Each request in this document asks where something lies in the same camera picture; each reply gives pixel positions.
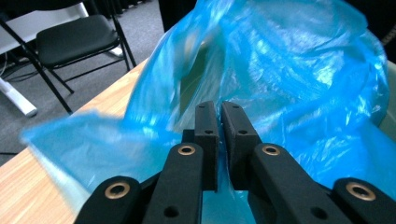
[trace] plastic bag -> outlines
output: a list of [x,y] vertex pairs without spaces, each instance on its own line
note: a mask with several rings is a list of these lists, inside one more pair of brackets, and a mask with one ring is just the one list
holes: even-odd
[[[354,176],[396,199],[396,144],[376,128],[389,97],[386,56],[366,27],[337,0],[201,0],[151,55],[123,119],[61,119],[23,139],[92,192],[113,175],[160,171],[196,105],[212,100],[219,113],[231,101],[319,183]],[[224,146],[220,155],[219,192],[204,194],[202,221],[251,223]]]

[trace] screw hole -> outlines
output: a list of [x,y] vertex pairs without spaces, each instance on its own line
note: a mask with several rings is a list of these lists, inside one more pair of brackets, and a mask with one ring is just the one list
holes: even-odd
[[112,200],[120,199],[124,197],[129,192],[130,189],[131,187],[129,186],[128,183],[123,181],[117,182],[107,187],[107,189],[105,190],[105,196],[108,199],[112,199]]
[[125,191],[125,187],[124,187],[124,186],[121,186],[121,185],[118,185],[118,186],[116,186],[116,187],[114,187],[114,188],[112,188],[112,189],[110,190],[110,192],[111,192],[112,194],[115,194],[115,195],[120,194],[120,193],[122,193],[122,192],[124,192],[124,191]]
[[349,182],[346,185],[346,190],[356,198],[359,198],[364,201],[373,201],[376,198],[374,192],[372,192],[369,188],[359,183]]
[[169,206],[163,210],[163,214],[166,217],[177,217],[178,216],[178,210],[175,206]]
[[267,152],[276,153],[276,149],[274,149],[273,147],[267,147],[265,150],[266,150]]
[[314,215],[314,217],[317,217],[319,219],[327,219],[327,213],[319,208],[319,207],[313,207],[311,208],[311,214]]
[[190,146],[184,146],[180,147],[177,151],[183,156],[190,156],[195,152],[195,148]]
[[183,147],[181,149],[181,151],[184,152],[184,153],[189,153],[189,152],[191,152],[191,148],[190,147]]
[[369,192],[367,190],[359,188],[359,187],[353,187],[353,191],[361,195],[361,197],[367,197],[369,195]]
[[277,156],[280,154],[280,150],[276,147],[270,147],[270,146],[263,147],[262,151],[270,156]]

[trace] gray carpet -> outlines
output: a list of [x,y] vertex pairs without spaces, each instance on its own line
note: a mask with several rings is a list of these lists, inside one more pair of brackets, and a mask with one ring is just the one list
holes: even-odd
[[[136,62],[143,62],[150,56],[163,36],[158,0],[148,1],[139,4],[137,7],[129,8],[120,15],[119,20]],[[113,58],[114,56],[112,55],[102,54],[84,62],[56,70],[56,72],[62,78],[67,78],[89,70],[89,68],[94,68],[99,64],[109,62]],[[13,74],[12,77],[34,70],[33,66],[29,65]],[[126,72],[125,63],[119,62],[87,76],[74,79],[68,82],[69,86],[75,91],[74,94],[69,94],[56,80],[53,82],[66,102],[76,111]],[[22,82],[11,82],[11,85],[35,105],[38,113],[33,118],[26,118],[4,94],[0,93],[0,152],[2,153],[0,155],[0,165],[10,160],[14,156],[12,154],[19,153],[26,148],[20,143],[19,139],[22,129],[35,126],[47,120],[67,116],[64,108],[40,76],[35,76]]]

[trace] chair leg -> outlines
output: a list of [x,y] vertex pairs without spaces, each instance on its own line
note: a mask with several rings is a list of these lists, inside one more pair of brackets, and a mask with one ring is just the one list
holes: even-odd
[[128,58],[125,54],[125,52],[126,52],[125,46],[123,45],[122,41],[120,41],[120,45],[121,45],[121,49],[122,49],[122,58],[124,59],[125,64],[126,64],[126,72],[129,72],[131,70],[131,67],[129,66]]
[[129,56],[129,59],[130,59],[131,62],[132,62],[132,65],[133,65],[134,67],[136,67],[136,61],[134,60],[134,55],[133,55],[132,52],[131,52],[131,48],[129,48],[129,44],[128,44],[128,42],[126,41],[125,34],[124,34],[124,32],[122,31],[122,28],[120,27],[120,24],[119,24],[119,23],[116,22],[116,26],[118,26],[118,27],[116,27],[116,29],[117,29],[117,31],[118,31],[118,33],[119,33],[119,36],[120,36],[120,42],[121,42],[121,44],[122,44],[122,43],[124,44],[124,47],[126,48],[126,51],[127,51],[127,53],[128,53],[128,56]]
[[35,69],[38,71],[38,74],[40,74],[41,77],[43,77],[44,81],[47,83],[49,88],[52,90],[52,92],[55,94],[56,98],[58,98],[59,102],[61,102],[62,106],[64,109],[67,111],[68,114],[73,114],[73,110],[69,107],[67,102],[64,100],[62,95],[56,90],[55,86],[53,83],[50,81],[50,78],[47,76],[47,74],[43,71],[40,65],[35,60],[31,60],[33,66]]
[[49,72],[62,84],[62,85],[64,85],[64,87],[65,88],[67,88],[67,90],[70,92],[70,93],[74,93],[74,91],[73,91],[73,89],[71,89],[70,87],[69,87],[69,85],[67,85],[67,83],[63,80],[63,79],[61,79],[59,76],[58,76],[58,74],[56,74],[52,69],[48,69],[49,70]]

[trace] black plastic part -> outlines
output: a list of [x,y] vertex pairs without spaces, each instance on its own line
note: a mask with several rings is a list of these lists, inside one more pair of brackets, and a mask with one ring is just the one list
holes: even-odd
[[237,104],[221,105],[221,122],[228,153],[228,165],[233,188],[248,189],[247,161],[261,140],[250,123],[244,109]]
[[339,179],[334,184],[331,196],[354,223],[396,223],[396,203],[363,180]]
[[196,144],[171,148],[143,223],[201,222],[204,152]]
[[195,107],[194,143],[204,150],[203,190],[217,190],[219,128],[213,101]]
[[[257,174],[252,177],[259,178],[250,183],[260,184],[251,186],[251,193],[268,197],[263,197],[261,203],[272,205],[276,211],[275,216],[268,218],[263,217],[264,213],[257,212],[265,207],[252,208],[256,220],[275,218],[273,223],[351,223],[283,147],[259,144],[250,162],[252,172]],[[265,194],[254,191],[258,189],[265,189]],[[251,207],[261,204],[253,202],[251,198]]]
[[[125,190],[123,186],[129,186],[127,193],[118,199],[110,199],[106,196],[106,190],[113,184],[121,185],[112,188],[114,194]],[[87,202],[84,203],[76,224],[82,223],[138,223],[136,220],[136,203],[140,194],[140,185],[135,179],[126,176],[115,176],[100,184]]]

